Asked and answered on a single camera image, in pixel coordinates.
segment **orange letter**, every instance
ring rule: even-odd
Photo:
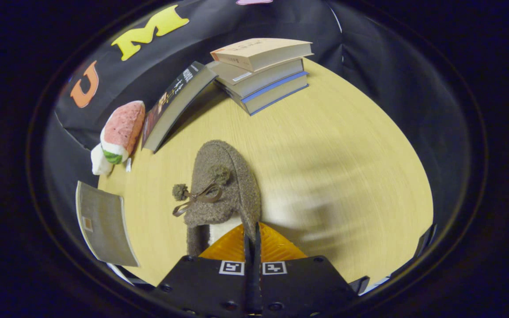
[[[93,63],[90,64],[84,72],[84,76],[87,76],[87,79],[89,79],[89,90],[87,93],[83,93],[81,91],[81,79],[77,81],[76,85],[74,85],[72,89],[72,92],[70,92],[70,97],[74,99],[74,102],[79,108],[86,107],[97,91],[99,77],[97,77],[97,72],[95,71],[96,63],[97,61],[93,61]]]

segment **blue book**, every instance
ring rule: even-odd
[[[308,86],[307,72],[299,72],[259,89],[258,91],[241,98],[238,94],[224,85],[215,82],[249,115],[254,115],[273,103],[283,99]]]

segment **stack of books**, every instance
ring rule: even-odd
[[[218,77],[216,85],[248,114],[308,86],[302,57],[311,42],[284,38],[251,38],[211,52],[206,66]]]
[[[302,57],[313,54],[310,44],[251,38],[211,52],[210,64],[194,61],[148,112],[141,147],[158,151],[176,119],[212,81],[250,115],[307,87]]]

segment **brown fuzzy slipper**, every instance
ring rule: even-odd
[[[228,143],[205,143],[196,155],[192,189],[188,192],[186,185],[175,185],[172,194],[179,201],[190,199],[173,213],[180,216],[186,212],[189,255],[198,256],[208,247],[210,224],[224,223],[235,212],[241,217],[245,234],[255,240],[260,191],[246,161]]]

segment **table surface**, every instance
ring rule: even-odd
[[[99,189],[125,198],[129,239],[157,285],[186,254],[186,226],[172,216],[175,183],[191,184],[197,151],[228,142],[243,155],[261,190],[261,221],[306,255],[325,255],[347,282],[377,282],[414,255],[433,222],[425,171],[396,124],[359,89],[304,59],[309,87],[252,117],[210,85],[153,154],[133,154]]]

